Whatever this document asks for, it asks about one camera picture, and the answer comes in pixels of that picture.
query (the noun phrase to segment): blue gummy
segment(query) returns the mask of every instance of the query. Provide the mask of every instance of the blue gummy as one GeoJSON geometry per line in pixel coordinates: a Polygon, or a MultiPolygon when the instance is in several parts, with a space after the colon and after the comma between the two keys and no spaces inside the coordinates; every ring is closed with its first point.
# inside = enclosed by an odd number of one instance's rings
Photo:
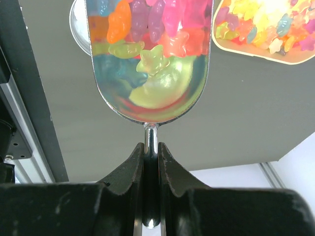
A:
{"type": "Polygon", "coordinates": [[[250,43],[254,40],[254,38],[256,37],[256,34],[257,34],[257,27],[254,26],[254,27],[252,28],[251,32],[247,35],[246,42],[247,42],[248,44],[250,44],[250,43]]]}
{"type": "Polygon", "coordinates": [[[277,34],[279,37],[283,37],[289,32],[292,21],[293,19],[288,14],[282,16],[277,25],[277,34]]]}
{"type": "Polygon", "coordinates": [[[115,11],[117,4],[120,0],[98,0],[98,14],[100,16],[108,16],[115,11]]]}
{"type": "Polygon", "coordinates": [[[86,0],[87,3],[87,14],[88,16],[97,16],[97,5],[98,0],[86,0]]]}

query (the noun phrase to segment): yellow gummy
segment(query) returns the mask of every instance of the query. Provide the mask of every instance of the yellow gummy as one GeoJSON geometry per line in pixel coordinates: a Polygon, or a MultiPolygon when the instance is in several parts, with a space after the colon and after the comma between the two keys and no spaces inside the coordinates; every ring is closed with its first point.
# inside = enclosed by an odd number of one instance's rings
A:
{"type": "Polygon", "coordinates": [[[287,41],[284,44],[284,50],[285,52],[288,52],[291,50],[293,47],[293,44],[295,43],[295,37],[291,36],[290,38],[287,39],[287,41]]]}
{"type": "Polygon", "coordinates": [[[108,48],[108,52],[117,58],[129,59],[140,54],[144,48],[144,42],[137,43],[115,43],[111,44],[108,48]]]}
{"type": "Polygon", "coordinates": [[[247,10],[244,14],[244,20],[247,21],[249,19],[252,19],[255,16],[258,9],[259,9],[258,3],[257,2],[251,2],[248,5],[247,10]]]}
{"type": "Polygon", "coordinates": [[[257,47],[260,47],[266,41],[266,39],[267,39],[267,32],[265,31],[258,32],[256,37],[252,41],[252,43],[257,47]]]}
{"type": "Polygon", "coordinates": [[[226,33],[229,31],[227,27],[228,22],[224,22],[223,24],[219,25],[216,30],[216,38],[224,38],[226,33]]]}
{"type": "Polygon", "coordinates": [[[239,32],[237,31],[228,31],[225,36],[223,37],[223,39],[226,39],[226,40],[232,40],[233,38],[236,38],[240,35],[239,32]]]}

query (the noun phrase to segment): gummy star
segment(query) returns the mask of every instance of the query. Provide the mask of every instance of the gummy star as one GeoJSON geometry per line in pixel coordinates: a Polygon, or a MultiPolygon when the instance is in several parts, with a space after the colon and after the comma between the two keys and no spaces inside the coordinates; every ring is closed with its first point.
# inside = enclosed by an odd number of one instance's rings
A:
{"type": "Polygon", "coordinates": [[[187,56],[200,56],[203,50],[203,40],[205,32],[200,28],[186,28],[183,31],[189,33],[188,41],[186,42],[187,56]]]}
{"type": "Polygon", "coordinates": [[[311,37],[310,35],[307,36],[304,40],[300,41],[301,51],[313,51],[315,44],[315,38],[311,37]]]}
{"type": "Polygon", "coordinates": [[[249,19],[252,19],[254,17],[254,15],[256,14],[256,12],[259,9],[259,4],[257,2],[251,2],[248,7],[247,10],[244,14],[244,20],[247,21],[249,19]]]}
{"type": "Polygon", "coordinates": [[[170,56],[185,57],[185,44],[188,41],[189,34],[185,31],[179,31],[175,37],[170,37],[166,32],[163,33],[159,44],[163,45],[164,55],[168,58],[170,56]]]}
{"type": "Polygon", "coordinates": [[[270,54],[280,51],[283,41],[275,38],[274,41],[269,45],[270,54]]]}
{"type": "Polygon", "coordinates": [[[121,0],[115,11],[108,17],[109,28],[107,32],[107,41],[116,43],[124,39],[131,29],[131,10],[126,0],[121,0]]]}
{"type": "Polygon", "coordinates": [[[155,75],[169,65],[169,59],[163,55],[162,45],[157,45],[151,50],[142,50],[140,57],[141,60],[136,67],[138,72],[155,75]]]}
{"type": "Polygon", "coordinates": [[[298,0],[298,2],[292,7],[292,11],[297,11],[301,13],[305,9],[309,8],[311,5],[311,0],[298,0]]]}
{"type": "Polygon", "coordinates": [[[235,29],[238,27],[239,25],[239,20],[238,20],[238,16],[233,15],[231,13],[226,15],[225,18],[226,22],[228,22],[228,27],[231,31],[235,31],[235,29]]]}
{"type": "Polygon", "coordinates": [[[140,54],[141,50],[144,48],[144,42],[140,41],[137,43],[122,43],[122,44],[112,44],[108,48],[108,52],[117,58],[129,59],[140,54]]]}
{"type": "Polygon", "coordinates": [[[224,38],[225,34],[229,31],[227,26],[228,22],[224,22],[223,24],[217,27],[216,38],[224,38]]]}
{"type": "Polygon", "coordinates": [[[314,33],[314,32],[315,32],[315,19],[310,20],[310,21],[304,26],[304,29],[306,29],[309,34],[314,33]]]}

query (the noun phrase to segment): black metal bracket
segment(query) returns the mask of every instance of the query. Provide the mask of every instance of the black metal bracket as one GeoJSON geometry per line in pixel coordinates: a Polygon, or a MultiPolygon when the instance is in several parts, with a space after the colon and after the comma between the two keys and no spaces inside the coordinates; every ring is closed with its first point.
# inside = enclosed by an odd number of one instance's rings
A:
{"type": "MultiPolygon", "coordinates": [[[[290,190],[210,188],[158,146],[163,236],[314,236],[314,219],[290,190]]],[[[0,185],[8,235],[140,236],[144,145],[96,184],[0,185]]]]}

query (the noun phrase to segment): purple gummy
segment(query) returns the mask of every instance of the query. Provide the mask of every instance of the purple gummy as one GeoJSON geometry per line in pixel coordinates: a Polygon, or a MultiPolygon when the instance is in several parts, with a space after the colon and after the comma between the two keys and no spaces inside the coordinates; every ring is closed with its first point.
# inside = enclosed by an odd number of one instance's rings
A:
{"type": "Polygon", "coordinates": [[[294,6],[295,4],[297,4],[298,1],[299,0],[291,0],[291,2],[290,2],[291,6],[294,6]]]}
{"type": "Polygon", "coordinates": [[[312,36],[307,36],[304,40],[300,41],[301,45],[301,51],[313,51],[314,50],[314,44],[315,44],[315,38],[312,36]]]}
{"type": "Polygon", "coordinates": [[[229,10],[230,8],[228,8],[228,6],[220,8],[220,10],[217,13],[216,20],[215,20],[216,25],[222,23],[225,20],[226,15],[228,14],[229,10]]]}
{"type": "Polygon", "coordinates": [[[304,28],[307,30],[308,33],[312,34],[313,32],[315,32],[315,19],[310,20],[305,26],[304,28]]]}
{"type": "Polygon", "coordinates": [[[134,0],[130,3],[131,10],[131,35],[135,42],[142,39],[148,27],[149,9],[145,0],[134,0]]]}
{"type": "Polygon", "coordinates": [[[162,22],[162,15],[165,7],[164,0],[157,0],[156,3],[151,7],[148,19],[148,28],[150,39],[153,43],[160,40],[164,33],[164,24],[162,22]]]}
{"type": "Polygon", "coordinates": [[[238,16],[233,15],[232,13],[228,13],[226,15],[225,21],[228,22],[228,27],[230,30],[235,31],[235,29],[238,27],[239,25],[239,20],[238,20],[238,16]]]}

